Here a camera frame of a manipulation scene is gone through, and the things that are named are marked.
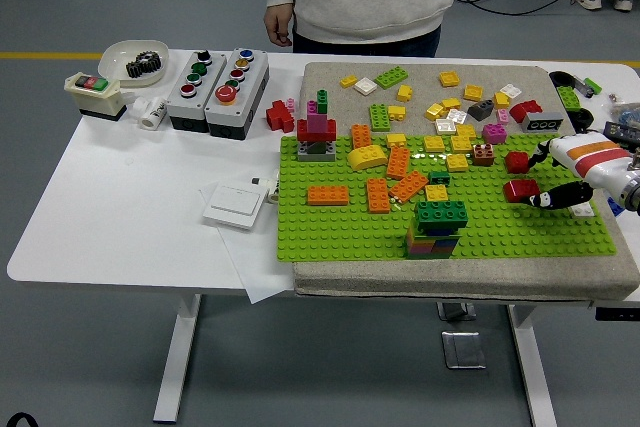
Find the person's right hand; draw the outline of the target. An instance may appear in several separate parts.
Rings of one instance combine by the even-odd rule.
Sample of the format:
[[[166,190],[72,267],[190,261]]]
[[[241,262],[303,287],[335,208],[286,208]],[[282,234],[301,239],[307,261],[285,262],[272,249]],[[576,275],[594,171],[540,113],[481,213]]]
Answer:
[[[264,14],[264,25],[269,41],[278,47],[290,47],[289,23],[293,17],[293,4],[268,6]]]

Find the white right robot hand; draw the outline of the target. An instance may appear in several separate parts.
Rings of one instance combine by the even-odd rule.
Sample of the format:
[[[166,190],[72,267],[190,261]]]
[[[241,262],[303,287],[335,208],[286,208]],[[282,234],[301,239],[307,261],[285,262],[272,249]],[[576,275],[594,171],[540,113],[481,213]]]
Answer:
[[[606,190],[621,207],[639,211],[639,154],[630,153],[598,132],[562,136],[541,142],[529,158],[530,167],[553,158],[578,179],[523,200],[541,209],[567,208],[589,201],[596,189]]]

